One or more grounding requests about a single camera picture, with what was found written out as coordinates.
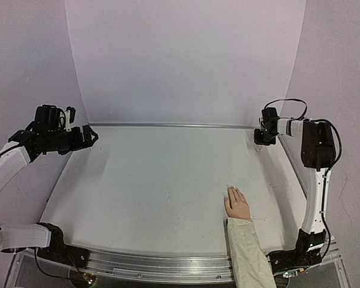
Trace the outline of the beige sleeved forearm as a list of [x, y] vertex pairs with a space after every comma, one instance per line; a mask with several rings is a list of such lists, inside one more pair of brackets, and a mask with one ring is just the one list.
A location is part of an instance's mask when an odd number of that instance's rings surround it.
[[227, 234], [236, 287], [275, 287], [274, 276], [260, 247], [254, 223], [229, 217]]

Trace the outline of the mannequin hand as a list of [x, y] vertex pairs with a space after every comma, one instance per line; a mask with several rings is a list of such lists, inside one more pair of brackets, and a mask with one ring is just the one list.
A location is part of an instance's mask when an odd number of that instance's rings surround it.
[[251, 220], [250, 206], [239, 189], [227, 188], [228, 196], [224, 198], [226, 214], [230, 218]]

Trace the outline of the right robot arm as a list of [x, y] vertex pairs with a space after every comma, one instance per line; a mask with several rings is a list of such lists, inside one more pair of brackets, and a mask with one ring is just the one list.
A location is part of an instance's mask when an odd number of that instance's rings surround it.
[[293, 257], [320, 256], [329, 235], [326, 223], [331, 170], [342, 153], [340, 135], [327, 119], [281, 118], [274, 107], [265, 107], [259, 118], [260, 127], [254, 130], [254, 143], [259, 146], [276, 144], [278, 136], [301, 141], [301, 161], [311, 171], [311, 188], [302, 227], [299, 230]]

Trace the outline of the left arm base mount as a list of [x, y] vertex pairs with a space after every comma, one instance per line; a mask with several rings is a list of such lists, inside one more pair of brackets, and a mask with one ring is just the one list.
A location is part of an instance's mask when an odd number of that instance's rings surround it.
[[89, 250], [66, 244], [64, 242], [64, 233], [58, 226], [42, 222], [37, 224], [51, 232], [49, 245], [46, 248], [38, 249], [38, 257], [55, 263], [71, 265], [76, 269], [86, 268], [89, 260]]

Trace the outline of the clear nail polish bottle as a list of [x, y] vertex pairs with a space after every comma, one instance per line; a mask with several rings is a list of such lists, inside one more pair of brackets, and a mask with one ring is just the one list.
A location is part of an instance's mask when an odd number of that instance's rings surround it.
[[263, 145], [257, 145], [257, 144], [254, 145], [254, 150], [255, 150], [256, 152], [262, 152], [263, 149], [264, 149], [264, 146], [263, 146]]

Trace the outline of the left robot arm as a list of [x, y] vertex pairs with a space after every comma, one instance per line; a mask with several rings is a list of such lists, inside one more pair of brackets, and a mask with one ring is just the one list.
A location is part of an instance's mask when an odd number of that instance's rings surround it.
[[[98, 134], [89, 126], [73, 126], [76, 110], [54, 105], [37, 107], [34, 120], [14, 133], [0, 151], [0, 193], [7, 184], [39, 156], [49, 152], [65, 155], [90, 148]], [[62, 230], [49, 223], [0, 224], [0, 253], [19, 249], [45, 250], [56, 262], [69, 256]]]

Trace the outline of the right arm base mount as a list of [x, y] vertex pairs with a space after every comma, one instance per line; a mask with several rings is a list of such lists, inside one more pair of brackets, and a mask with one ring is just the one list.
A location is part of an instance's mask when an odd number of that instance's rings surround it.
[[306, 233], [299, 229], [294, 249], [272, 251], [266, 255], [270, 261], [272, 273], [275, 275], [320, 264], [322, 262], [320, 251], [325, 238], [325, 229], [320, 233]]

